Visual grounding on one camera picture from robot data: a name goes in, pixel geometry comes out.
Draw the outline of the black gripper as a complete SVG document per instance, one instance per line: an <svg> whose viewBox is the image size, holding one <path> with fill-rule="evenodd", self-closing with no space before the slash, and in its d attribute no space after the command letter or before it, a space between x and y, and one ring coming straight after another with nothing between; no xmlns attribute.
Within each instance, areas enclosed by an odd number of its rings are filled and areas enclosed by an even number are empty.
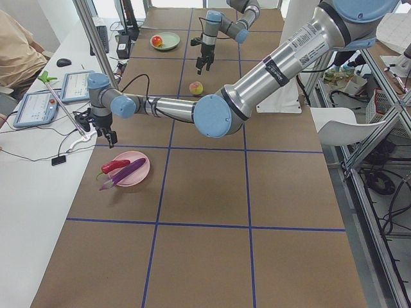
<svg viewBox="0 0 411 308"><path fill-rule="evenodd" d="M97 136L104 136L108 141L109 148L113 148L118 142L117 133L111 130L112 114L98 116L92 112L91 108L83 112L74 111L75 121L84 129L85 132L91 131L91 125L96 129Z"/></svg>
<svg viewBox="0 0 411 308"><path fill-rule="evenodd" d="M190 45L201 45L201 56L196 61L197 74L202 74L203 66L209 71L214 62L215 37L196 37L191 39Z"/></svg>

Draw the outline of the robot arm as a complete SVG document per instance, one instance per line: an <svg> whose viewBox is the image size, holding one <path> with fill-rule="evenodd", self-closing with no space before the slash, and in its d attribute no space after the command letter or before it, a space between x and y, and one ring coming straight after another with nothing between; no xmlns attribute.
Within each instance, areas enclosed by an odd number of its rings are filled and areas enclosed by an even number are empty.
<svg viewBox="0 0 411 308"><path fill-rule="evenodd" d="M219 32L227 35L229 38L242 44L249 35L249 28L258 19L260 15L260 5L258 1L226 1L226 3L234 8L237 12L242 13L242 17L237 21L232 21L222 12L209 10L202 26L202 33L199 37L191 39L191 46L201 46L201 56L197 58L196 68L197 74L202 74L202 69L210 70L214 62L214 49L218 39Z"/></svg>
<svg viewBox="0 0 411 308"><path fill-rule="evenodd" d="M322 55L371 47L378 24L395 6L395 1L321 1L306 24L245 76L194 102L127 94L114 88L106 74L92 73L87 80L91 105L75 121L84 130L95 128L110 146L118 141L111 128L114 116L168 117L194 124L210 138L236 133L258 104Z"/></svg>

